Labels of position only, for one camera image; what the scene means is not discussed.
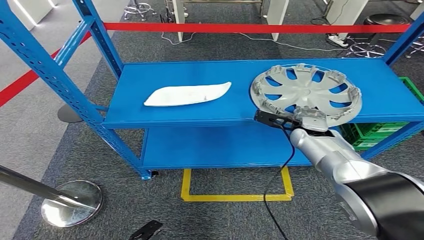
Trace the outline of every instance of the black cable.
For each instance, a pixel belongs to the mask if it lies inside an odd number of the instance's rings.
[[[340,14],[337,16],[337,18],[332,23],[330,23],[330,25],[333,25],[335,22],[337,22],[337,20],[339,20],[340,16],[343,13],[343,9],[345,8],[346,4],[348,4],[348,2],[349,2],[349,0],[346,0],[346,2],[341,6]]]
[[[274,221],[274,224],[278,228],[278,230],[281,233],[281,235],[284,238],[284,240],[289,240],[287,238],[286,234],[284,233],[284,231],[281,229],[279,223],[277,222],[276,218],[274,217],[274,215],[271,212],[271,209],[270,209],[270,207],[268,206],[268,203],[267,203],[267,192],[268,192],[268,189],[271,186],[271,183],[277,178],[277,176],[280,174],[280,172],[283,170],[283,168],[290,162],[290,160],[292,160],[293,156],[295,155],[295,146],[293,146],[292,142],[290,142],[290,137],[289,137],[289,134],[287,133],[286,129],[284,128],[284,124],[285,124],[285,122],[281,125],[281,129],[284,132],[285,137],[287,138],[288,142],[290,143],[290,146],[291,146],[291,155],[285,161],[285,163],[280,167],[280,169],[275,173],[275,175],[268,182],[268,184],[266,185],[265,192],[263,193],[263,203],[265,204],[266,210],[268,211],[269,215],[271,216],[272,220]]]
[[[310,24],[312,24],[312,25],[318,25],[318,26],[321,26],[321,25],[333,25],[335,22],[337,22],[337,20],[339,20],[340,16],[343,14],[343,9],[345,8],[346,4],[348,4],[348,2],[349,2],[349,0],[346,0],[343,3],[343,5],[341,6],[341,9],[340,9],[340,14],[336,17],[336,19],[332,23],[330,23],[327,20],[327,18],[326,18],[325,15],[323,15],[323,16],[320,16],[320,17],[312,18],[310,20]]]

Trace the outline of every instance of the yellow floor tape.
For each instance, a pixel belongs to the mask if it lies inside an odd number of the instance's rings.
[[[292,181],[290,180],[289,169],[284,167],[281,170],[282,184],[285,194],[267,194],[267,201],[291,201],[295,195]],[[259,202],[264,200],[262,194],[259,195],[190,195],[190,183],[192,180],[192,170],[184,169],[182,176],[181,198],[184,202]]]

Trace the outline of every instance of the shelf board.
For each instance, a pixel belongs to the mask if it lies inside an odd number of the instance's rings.
[[[146,169],[281,166],[292,153],[284,133],[261,123],[219,127],[146,129],[141,161]],[[289,166],[311,165],[296,149]]]
[[[125,64],[103,125],[111,129],[231,126],[253,122],[252,80],[275,65],[306,63],[337,70],[362,91],[362,110],[352,123],[424,121],[424,106],[389,66],[377,58],[311,58],[154,62]],[[153,91],[166,86],[232,82],[213,101],[170,107],[144,106]]]

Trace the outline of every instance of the green crate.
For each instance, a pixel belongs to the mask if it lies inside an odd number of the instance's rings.
[[[403,84],[411,91],[411,93],[421,102],[424,103],[424,95],[417,89],[413,82],[406,76],[399,77]]]
[[[364,147],[360,147],[360,146],[354,146],[353,149],[355,149],[355,151],[365,151],[370,149],[370,146],[364,146]]]
[[[349,142],[355,149],[356,148],[370,148],[386,136],[373,135],[366,136],[362,133],[361,129],[356,123],[347,123],[340,126],[341,135],[347,142]]]
[[[413,82],[405,76],[399,77],[403,84],[411,91],[411,93],[422,103],[424,103],[424,95],[417,89]],[[358,128],[364,136],[390,136],[397,130],[401,129],[408,122],[380,122],[380,123],[360,123]]]
[[[403,128],[408,122],[358,123],[358,128],[364,136],[390,136]]]

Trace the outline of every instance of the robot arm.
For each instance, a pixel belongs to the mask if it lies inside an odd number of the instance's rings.
[[[362,159],[320,114],[297,109],[290,141],[332,184],[349,221],[379,240],[424,239],[423,183]],[[258,110],[255,119],[282,127],[282,117],[271,113]]]

